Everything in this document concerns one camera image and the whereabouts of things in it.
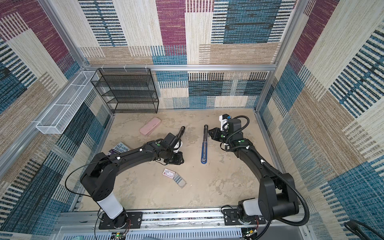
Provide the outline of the blue stapler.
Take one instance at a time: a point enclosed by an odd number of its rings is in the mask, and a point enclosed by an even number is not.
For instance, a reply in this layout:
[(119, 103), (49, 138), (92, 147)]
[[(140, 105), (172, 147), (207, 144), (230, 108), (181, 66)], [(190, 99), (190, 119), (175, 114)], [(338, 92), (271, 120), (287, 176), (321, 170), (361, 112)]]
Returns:
[(202, 144), (202, 154), (201, 154), (201, 163), (207, 163), (208, 156), (208, 125), (204, 126), (204, 136), (203, 136), (203, 144)]

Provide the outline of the black stapler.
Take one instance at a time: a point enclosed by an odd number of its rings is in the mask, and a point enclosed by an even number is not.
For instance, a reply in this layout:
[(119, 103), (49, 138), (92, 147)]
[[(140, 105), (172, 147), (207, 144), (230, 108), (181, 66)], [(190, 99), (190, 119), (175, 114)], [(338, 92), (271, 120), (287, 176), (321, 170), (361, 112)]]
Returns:
[(181, 137), (183, 136), (184, 132), (185, 132), (185, 126), (182, 126), (181, 129), (180, 129), (180, 131), (179, 131), (179, 133), (178, 133), (178, 134), (175, 136), (175, 138), (174, 138), (174, 143), (175, 143), (175, 145), (176, 145), (178, 142), (181, 141)]

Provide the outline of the red white staple box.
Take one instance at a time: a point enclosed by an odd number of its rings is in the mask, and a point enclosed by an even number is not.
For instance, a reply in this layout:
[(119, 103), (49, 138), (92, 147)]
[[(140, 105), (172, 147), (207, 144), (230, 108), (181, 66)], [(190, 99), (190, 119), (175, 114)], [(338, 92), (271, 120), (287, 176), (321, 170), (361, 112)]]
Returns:
[(176, 172), (169, 170), (169, 169), (164, 169), (163, 171), (163, 176), (168, 177), (170, 179), (173, 179), (175, 177)]

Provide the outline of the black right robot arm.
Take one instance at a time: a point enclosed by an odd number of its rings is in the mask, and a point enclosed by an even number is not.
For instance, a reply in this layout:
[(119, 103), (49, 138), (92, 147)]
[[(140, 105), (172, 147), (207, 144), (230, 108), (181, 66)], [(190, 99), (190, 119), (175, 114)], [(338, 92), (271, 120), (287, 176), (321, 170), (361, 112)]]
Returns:
[(310, 219), (310, 210), (304, 197), (295, 187), (290, 174), (283, 174), (270, 165), (256, 150), (253, 143), (236, 134), (213, 128), (208, 131), (212, 140), (226, 144), (226, 152), (234, 153), (256, 176), (260, 183), (258, 205), (261, 215), (267, 220), (278, 220), (290, 226), (304, 226)]

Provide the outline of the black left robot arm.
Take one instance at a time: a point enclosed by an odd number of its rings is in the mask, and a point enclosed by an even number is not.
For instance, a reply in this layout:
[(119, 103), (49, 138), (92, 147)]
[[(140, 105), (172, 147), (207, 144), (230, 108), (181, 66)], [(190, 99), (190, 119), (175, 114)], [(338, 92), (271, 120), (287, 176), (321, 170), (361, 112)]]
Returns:
[(113, 193), (116, 177), (125, 170), (159, 159), (163, 159), (165, 164), (183, 164), (183, 153), (179, 151), (181, 146), (179, 138), (170, 142), (156, 140), (125, 153), (109, 156), (99, 153), (94, 156), (80, 180), (104, 211), (104, 222), (110, 224), (111, 229), (126, 228), (131, 222), (127, 211)]

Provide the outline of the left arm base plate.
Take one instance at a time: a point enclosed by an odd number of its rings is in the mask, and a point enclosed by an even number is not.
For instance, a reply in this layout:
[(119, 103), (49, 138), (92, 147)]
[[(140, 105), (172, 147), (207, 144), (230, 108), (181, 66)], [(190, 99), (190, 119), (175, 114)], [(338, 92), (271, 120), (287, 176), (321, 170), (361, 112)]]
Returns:
[(142, 224), (142, 219), (143, 212), (122, 212), (115, 219), (111, 219), (106, 213), (103, 213), (98, 229), (139, 229)]

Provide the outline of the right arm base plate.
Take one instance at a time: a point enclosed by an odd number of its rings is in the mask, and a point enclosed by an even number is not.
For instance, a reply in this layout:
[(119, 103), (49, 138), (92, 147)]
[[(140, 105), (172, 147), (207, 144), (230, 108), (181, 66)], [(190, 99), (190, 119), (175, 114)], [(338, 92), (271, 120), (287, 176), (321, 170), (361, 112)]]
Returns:
[(221, 208), (226, 226), (237, 225), (265, 225), (267, 222), (263, 216), (248, 216), (245, 212), (233, 208)]

